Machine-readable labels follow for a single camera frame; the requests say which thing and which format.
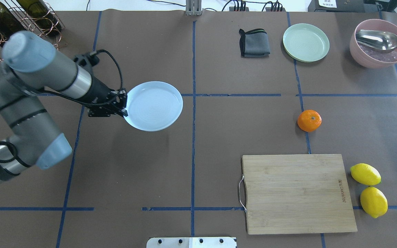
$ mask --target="blue joint cap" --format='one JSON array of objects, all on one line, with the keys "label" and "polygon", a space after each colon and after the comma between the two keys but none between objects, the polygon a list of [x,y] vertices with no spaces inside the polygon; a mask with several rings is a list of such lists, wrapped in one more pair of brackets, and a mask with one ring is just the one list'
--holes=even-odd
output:
[{"label": "blue joint cap", "polygon": [[55,47],[30,31],[10,36],[3,47],[3,59],[18,72],[37,72],[48,66],[56,56]]},{"label": "blue joint cap", "polygon": [[61,133],[55,140],[47,147],[47,149],[39,156],[36,165],[41,169],[48,169],[53,165],[61,162],[68,157],[72,152],[71,146]]}]

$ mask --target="pink bowl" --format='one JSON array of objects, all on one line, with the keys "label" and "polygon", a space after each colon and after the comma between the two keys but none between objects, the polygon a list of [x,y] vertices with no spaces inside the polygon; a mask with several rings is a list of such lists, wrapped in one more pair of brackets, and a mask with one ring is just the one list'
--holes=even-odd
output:
[{"label": "pink bowl", "polygon": [[361,29],[387,31],[395,33],[397,35],[397,26],[392,24],[391,22],[381,19],[369,19],[361,22],[360,24],[358,24],[358,26],[356,26],[355,31],[352,34],[352,38],[350,39],[350,53],[352,54],[352,57],[355,59],[356,62],[364,67],[373,69],[384,68],[397,63],[397,57],[393,62],[385,62],[372,58],[368,54],[366,54],[361,49],[361,47],[359,47],[355,37],[355,34]]}]

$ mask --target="white bracket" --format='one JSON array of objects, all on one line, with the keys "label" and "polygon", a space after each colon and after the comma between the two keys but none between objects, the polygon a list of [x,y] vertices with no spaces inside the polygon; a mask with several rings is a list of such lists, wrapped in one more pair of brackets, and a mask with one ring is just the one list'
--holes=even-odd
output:
[{"label": "white bracket", "polygon": [[200,16],[202,15],[202,0],[186,0],[186,15]]},{"label": "white bracket", "polygon": [[234,237],[150,238],[146,248],[237,248]]}]

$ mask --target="light green plate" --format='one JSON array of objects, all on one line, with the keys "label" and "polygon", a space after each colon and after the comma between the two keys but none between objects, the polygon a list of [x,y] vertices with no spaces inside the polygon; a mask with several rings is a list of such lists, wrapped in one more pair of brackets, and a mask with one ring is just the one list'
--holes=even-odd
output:
[{"label": "light green plate", "polygon": [[288,27],[283,35],[286,52],[301,62],[314,62],[324,58],[329,52],[329,39],[326,34],[307,23]]}]

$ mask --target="metal scoop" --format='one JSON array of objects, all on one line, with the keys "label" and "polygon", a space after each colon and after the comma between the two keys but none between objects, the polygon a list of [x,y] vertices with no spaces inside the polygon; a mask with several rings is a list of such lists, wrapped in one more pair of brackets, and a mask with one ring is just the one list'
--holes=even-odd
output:
[{"label": "metal scoop", "polygon": [[392,51],[397,47],[397,35],[391,32],[359,30],[356,41],[374,49]]}]

